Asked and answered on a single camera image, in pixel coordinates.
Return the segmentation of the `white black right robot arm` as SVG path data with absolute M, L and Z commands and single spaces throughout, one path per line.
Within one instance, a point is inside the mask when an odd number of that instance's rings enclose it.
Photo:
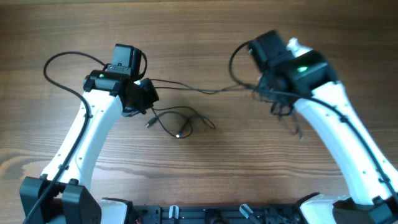
M 394 223 L 397 169 L 378 148 L 327 59 L 272 30 L 248 43 L 261 72 L 256 91 L 300 114 L 334 158 L 348 194 L 315 194 L 299 210 L 308 223 Z

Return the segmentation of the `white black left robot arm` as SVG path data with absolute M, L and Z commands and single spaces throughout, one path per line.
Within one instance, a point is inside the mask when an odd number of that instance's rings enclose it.
M 131 201 L 90 193 L 96 161 L 109 131 L 121 117 L 145 114 L 159 97 L 144 75 L 147 57 L 116 44 L 111 63 L 85 77 L 80 109 L 60 149 L 38 178 L 26 177 L 19 195 L 24 223 L 142 223 Z

